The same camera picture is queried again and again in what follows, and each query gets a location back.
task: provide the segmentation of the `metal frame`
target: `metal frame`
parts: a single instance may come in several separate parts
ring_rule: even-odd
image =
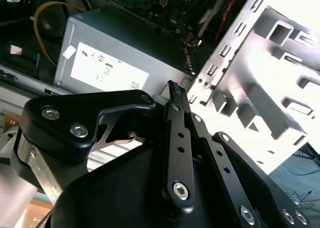
[[[223,70],[229,65],[238,48],[267,7],[267,0],[247,0],[238,16],[229,27],[216,49],[203,66],[197,78],[188,91],[189,101],[206,102],[211,95],[210,85],[216,86]]]

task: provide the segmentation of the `yellow cable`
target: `yellow cable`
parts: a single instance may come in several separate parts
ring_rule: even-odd
[[[40,48],[43,52],[43,54],[48,58],[48,60],[54,65],[57,66],[57,64],[50,58],[50,55],[48,54],[46,47],[40,37],[40,33],[39,33],[39,29],[38,29],[38,18],[39,15],[41,14],[41,12],[46,9],[47,7],[50,7],[52,5],[66,5],[66,6],[71,6],[73,8],[75,8],[76,10],[80,11],[80,12],[86,12],[87,10],[85,8],[82,8],[81,6],[75,5],[75,4],[71,4],[71,3],[67,3],[67,2],[62,2],[62,1],[49,1],[46,2],[42,5],[40,5],[38,7],[38,9],[35,11],[34,13],[34,20],[33,20],[33,29],[34,29],[34,34],[35,37],[40,45]]]

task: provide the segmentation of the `mounting hole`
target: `mounting hole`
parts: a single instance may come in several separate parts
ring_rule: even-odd
[[[229,168],[228,168],[228,167],[226,167],[226,166],[225,166],[225,167],[223,167],[223,169],[224,169],[224,171],[225,171],[225,172],[227,172],[228,174],[230,174],[230,173],[231,173],[231,171],[229,170]]]
[[[180,111],[179,106],[177,106],[177,105],[175,105],[175,104],[172,104],[172,107],[173,107],[173,109],[175,109],[177,112]]]
[[[178,149],[178,151],[180,151],[181,153],[185,153],[185,149],[184,149],[182,146],[178,145],[177,149]]]

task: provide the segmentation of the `silver screw head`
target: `silver screw head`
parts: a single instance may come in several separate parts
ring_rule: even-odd
[[[48,120],[57,120],[60,118],[60,113],[54,108],[45,108],[41,112],[42,116]]]
[[[179,197],[183,201],[185,201],[189,197],[187,187],[180,182],[176,182],[173,184],[173,192],[176,194],[177,197]]]
[[[245,208],[244,206],[240,206],[240,214],[242,218],[250,225],[254,226],[255,225],[255,217],[252,215],[250,210]]]
[[[194,118],[196,119],[196,121],[197,122],[201,122],[202,121],[202,119],[200,118],[200,116],[198,116],[198,115],[194,115]]]
[[[70,127],[70,132],[72,135],[78,138],[85,138],[89,133],[88,129],[82,124],[73,124]]]
[[[290,222],[290,224],[294,225],[295,224],[295,219],[292,217],[292,215],[290,215],[290,213],[288,211],[286,211],[285,209],[282,210],[284,217],[286,218],[286,220],[288,222]]]
[[[222,135],[222,139],[224,139],[226,142],[230,141],[229,137],[226,136],[225,134]]]
[[[302,214],[300,214],[299,211],[296,210],[295,215],[296,215],[296,217],[298,217],[299,221],[302,222],[302,224],[307,225],[306,218]]]

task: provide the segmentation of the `floor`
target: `floor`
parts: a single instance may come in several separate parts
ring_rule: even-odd
[[[283,164],[285,169],[293,174],[306,174],[319,170],[319,167],[309,159],[291,156]],[[307,176],[292,176],[287,174],[280,166],[269,175],[274,182],[285,192],[291,196],[293,201],[300,201],[309,192],[301,204],[301,208],[310,218],[312,227],[320,227],[320,172]]]

